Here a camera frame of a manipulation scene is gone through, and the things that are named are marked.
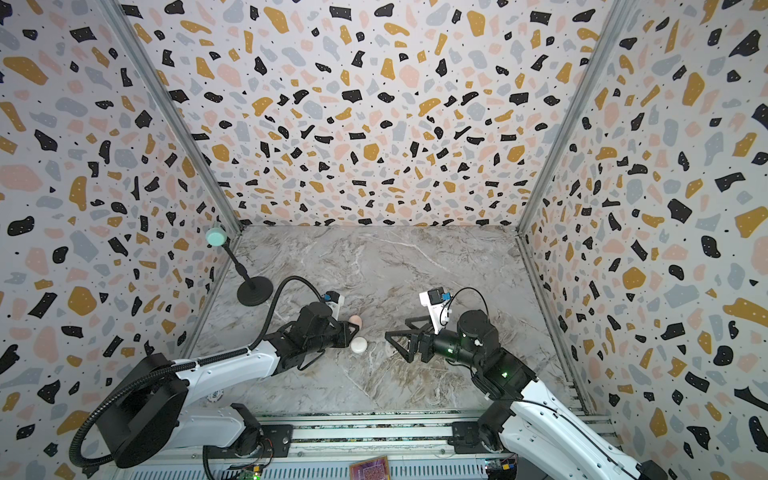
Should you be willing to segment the pink earbud charging case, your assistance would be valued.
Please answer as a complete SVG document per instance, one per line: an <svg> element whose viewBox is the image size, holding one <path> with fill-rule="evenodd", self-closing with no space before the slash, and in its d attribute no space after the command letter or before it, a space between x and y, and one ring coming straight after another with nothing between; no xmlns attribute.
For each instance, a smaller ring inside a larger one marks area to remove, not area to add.
<svg viewBox="0 0 768 480"><path fill-rule="evenodd" d="M362 318L359 315L352 315L349 318L349 322L351 324L357 325L360 329L363 328L363 321L362 321Z"/></svg>

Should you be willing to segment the white earbud charging case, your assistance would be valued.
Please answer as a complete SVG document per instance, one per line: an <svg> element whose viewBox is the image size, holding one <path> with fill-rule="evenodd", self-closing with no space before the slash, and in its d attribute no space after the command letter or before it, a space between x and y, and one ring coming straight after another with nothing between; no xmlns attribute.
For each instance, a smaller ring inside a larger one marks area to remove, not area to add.
<svg viewBox="0 0 768 480"><path fill-rule="evenodd" d="M356 355L361 355L366 352L368 348L368 342L365 338L355 337L349 344L349 348Z"/></svg>

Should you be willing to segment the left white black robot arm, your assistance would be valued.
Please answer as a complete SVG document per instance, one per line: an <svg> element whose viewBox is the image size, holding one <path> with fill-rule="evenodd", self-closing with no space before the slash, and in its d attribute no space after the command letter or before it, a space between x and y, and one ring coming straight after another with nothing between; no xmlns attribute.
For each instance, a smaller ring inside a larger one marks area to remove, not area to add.
<svg viewBox="0 0 768 480"><path fill-rule="evenodd" d="M193 360L188 370L162 354L142 360L121 384L128 393L96 421L112 462L130 468L164 450L186 447L248 458L275 446L244 404L207 411L197 403L234 385L302 371L327 350L348 347L359 327L338 320L339 310L333 301L312 302L256 347Z"/></svg>

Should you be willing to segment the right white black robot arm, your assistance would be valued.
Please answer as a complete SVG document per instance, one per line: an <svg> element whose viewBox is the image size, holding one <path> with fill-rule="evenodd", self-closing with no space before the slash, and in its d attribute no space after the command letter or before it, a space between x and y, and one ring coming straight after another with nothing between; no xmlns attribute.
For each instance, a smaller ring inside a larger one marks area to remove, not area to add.
<svg viewBox="0 0 768 480"><path fill-rule="evenodd" d="M552 479L665 479L652 460L639 461L611 445L566 407L522 360L503 348L482 310L461 314L455 329L429 330L425 318L388 331L386 341L407 361L440 356L469 369L492 402L478 419L481 445L506 450Z"/></svg>

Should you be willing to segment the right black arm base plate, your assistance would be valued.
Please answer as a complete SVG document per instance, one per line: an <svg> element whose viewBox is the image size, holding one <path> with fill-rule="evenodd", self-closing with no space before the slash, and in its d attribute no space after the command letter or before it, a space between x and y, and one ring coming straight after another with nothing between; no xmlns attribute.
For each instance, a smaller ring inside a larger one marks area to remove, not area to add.
<svg viewBox="0 0 768 480"><path fill-rule="evenodd" d="M477 420L453 422L451 436L447 442L457 454L499 452L495 434L487 425Z"/></svg>

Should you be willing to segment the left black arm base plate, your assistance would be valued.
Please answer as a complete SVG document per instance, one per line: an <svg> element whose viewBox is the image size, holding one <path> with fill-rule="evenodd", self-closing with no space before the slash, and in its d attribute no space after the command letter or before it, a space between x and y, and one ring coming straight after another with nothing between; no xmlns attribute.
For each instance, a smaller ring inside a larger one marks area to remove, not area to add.
<svg viewBox="0 0 768 480"><path fill-rule="evenodd" d="M205 447L208 459L232 459L256 462L286 458L292 443L293 426L290 424L246 427L227 447Z"/></svg>

